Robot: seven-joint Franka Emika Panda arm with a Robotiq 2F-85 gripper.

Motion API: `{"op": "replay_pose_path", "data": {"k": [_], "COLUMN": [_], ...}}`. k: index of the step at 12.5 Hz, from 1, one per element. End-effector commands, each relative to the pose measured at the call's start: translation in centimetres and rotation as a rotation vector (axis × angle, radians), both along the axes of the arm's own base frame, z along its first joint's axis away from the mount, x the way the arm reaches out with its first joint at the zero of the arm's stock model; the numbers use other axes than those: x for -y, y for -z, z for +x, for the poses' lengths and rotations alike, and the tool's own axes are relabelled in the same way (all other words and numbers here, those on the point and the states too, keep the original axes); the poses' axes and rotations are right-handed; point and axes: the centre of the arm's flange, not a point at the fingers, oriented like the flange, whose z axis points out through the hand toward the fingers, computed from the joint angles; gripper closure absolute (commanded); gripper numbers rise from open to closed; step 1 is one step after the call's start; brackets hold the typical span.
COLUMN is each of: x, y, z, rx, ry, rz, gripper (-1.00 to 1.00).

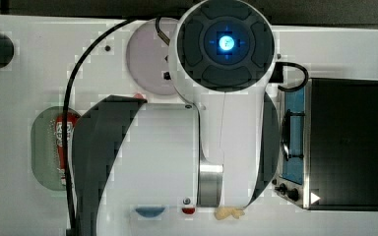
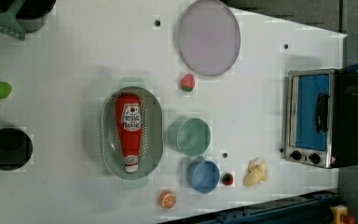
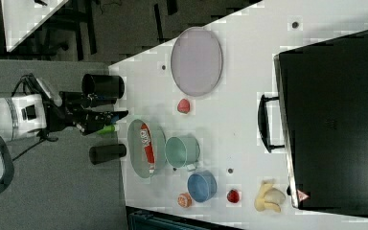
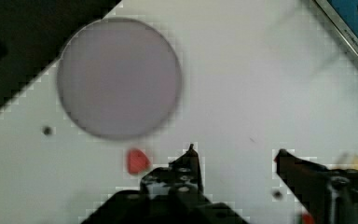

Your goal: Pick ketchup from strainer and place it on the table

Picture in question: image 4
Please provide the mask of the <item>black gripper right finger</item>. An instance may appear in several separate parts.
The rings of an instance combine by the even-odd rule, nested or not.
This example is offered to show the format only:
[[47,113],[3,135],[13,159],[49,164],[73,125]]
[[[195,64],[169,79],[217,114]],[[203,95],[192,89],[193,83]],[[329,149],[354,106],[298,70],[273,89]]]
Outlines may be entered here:
[[315,224],[358,224],[358,171],[329,169],[285,149],[276,155],[276,174]]

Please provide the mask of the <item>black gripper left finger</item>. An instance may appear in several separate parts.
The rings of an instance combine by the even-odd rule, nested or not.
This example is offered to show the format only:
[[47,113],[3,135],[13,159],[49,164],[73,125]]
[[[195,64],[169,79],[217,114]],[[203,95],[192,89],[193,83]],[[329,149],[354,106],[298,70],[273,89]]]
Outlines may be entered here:
[[138,190],[111,196],[81,224],[249,224],[203,193],[199,155],[193,146],[166,167],[145,175]]

